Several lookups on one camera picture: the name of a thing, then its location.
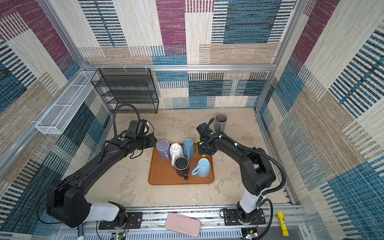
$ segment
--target light blue mug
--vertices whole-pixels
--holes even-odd
[[[197,167],[192,171],[192,175],[198,174],[200,177],[206,177],[211,172],[211,163],[206,158],[201,158],[197,163]]]
[[[183,152],[187,155],[188,161],[191,160],[191,157],[195,154],[195,146],[191,139],[187,139],[183,145]]]

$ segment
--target pink phone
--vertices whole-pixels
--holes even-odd
[[[197,219],[169,213],[166,220],[166,229],[186,234],[191,237],[198,237],[200,234],[201,222]]]

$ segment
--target tray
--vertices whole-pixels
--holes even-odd
[[[185,181],[183,177],[176,174],[176,169],[171,165],[171,160],[167,161],[161,158],[157,149],[154,147],[148,182],[151,185],[210,184],[214,181],[212,156],[206,155],[205,157],[211,164],[211,172],[208,176],[200,177],[197,174],[194,176],[191,174],[201,158],[202,156],[197,152],[191,157],[189,161],[188,181]]]

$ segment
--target white wire basket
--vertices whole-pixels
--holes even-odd
[[[63,134],[92,90],[93,71],[83,71],[47,111],[36,128],[42,134]]]

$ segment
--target white mug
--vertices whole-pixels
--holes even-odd
[[[171,162],[172,166],[175,165],[176,158],[184,156],[183,148],[178,143],[172,143],[172,145],[169,148],[169,152],[172,158],[172,162]]]

